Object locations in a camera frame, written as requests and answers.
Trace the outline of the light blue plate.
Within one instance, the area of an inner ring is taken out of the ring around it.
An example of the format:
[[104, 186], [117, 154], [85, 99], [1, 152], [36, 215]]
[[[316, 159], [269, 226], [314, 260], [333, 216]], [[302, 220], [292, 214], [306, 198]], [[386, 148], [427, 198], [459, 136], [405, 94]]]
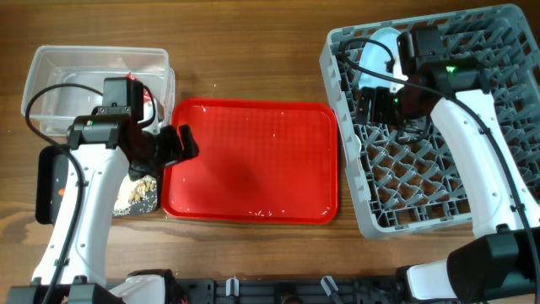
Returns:
[[[362, 68], [368, 69], [372, 72], [384, 74], [396, 79], [408, 80], [406, 75], [402, 74], [402, 67], [400, 63], [397, 37], [400, 35], [400, 32], [392, 27], [381, 28], [377, 30], [371, 37], [371, 40], [378, 41], [383, 45], [387, 46], [391, 54], [395, 59], [395, 65], [391, 73], [386, 71], [386, 62], [389, 61], [389, 55], [387, 52], [380, 46], [372, 43], [367, 43], [362, 51], [361, 57], [359, 59], [359, 65]], [[384, 87], [388, 88], [391, 93], [396, 94], [402, 87], [403, 84], [397, 84], [384, 79], [379, 79], [368, 74], [363, 73], [359, 79], [359, 88], [364, 87], [368, 88], [377, 88]]]

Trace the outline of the red snack wrapper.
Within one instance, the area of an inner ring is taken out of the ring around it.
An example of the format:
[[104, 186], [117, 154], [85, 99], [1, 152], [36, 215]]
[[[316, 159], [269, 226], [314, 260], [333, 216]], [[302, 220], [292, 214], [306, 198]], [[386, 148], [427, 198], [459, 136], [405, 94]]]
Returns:
[[[138, 81], [138, 79], [131, 73], [128, 73], [127, 74], [127, 77], [131, 80], [135, 80], [135, 81]], [[146, 90], [146, 89], [143, 89], [143, 101], [144, 103], [149, 103], [151, 102], [151, 97], [149, 95], [149, 92]]]

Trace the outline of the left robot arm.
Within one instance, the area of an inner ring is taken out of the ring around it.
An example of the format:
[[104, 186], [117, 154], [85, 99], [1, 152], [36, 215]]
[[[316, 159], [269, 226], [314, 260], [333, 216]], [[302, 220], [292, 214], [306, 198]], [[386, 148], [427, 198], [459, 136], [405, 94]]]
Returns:
[[64, 155], [67, 180], [46, 251], [27, 286], [13, 286], [9, 303], [185, 303], [188, 297], [169, 269], [136, 271], [106, 287], [105, 255], [114, 204], [125, 177], [159, 177], [164, 169], [198, 156], [188, 125], [147, 128], [148, 86], [128, 77], [108, 78], [100, 106], [78, 116], [59, 144], [37, 128], [48, 145], [40, 158]]

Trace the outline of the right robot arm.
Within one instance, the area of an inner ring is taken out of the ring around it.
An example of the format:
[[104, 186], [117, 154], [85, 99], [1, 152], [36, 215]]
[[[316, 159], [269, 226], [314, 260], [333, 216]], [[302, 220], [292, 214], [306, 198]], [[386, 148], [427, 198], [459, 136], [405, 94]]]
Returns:
[[485, 66], [448, 55], [435, 26], [401, 33], [396, 47], [383, 52], [386, 85], [363, 90], [358, 118], [397, 128], [424, 118], [437, 128], [462, 180], [474, 234], [443, 260], [403, 267], [403, 300], [537, 295], [539, 206], [501, 131]]

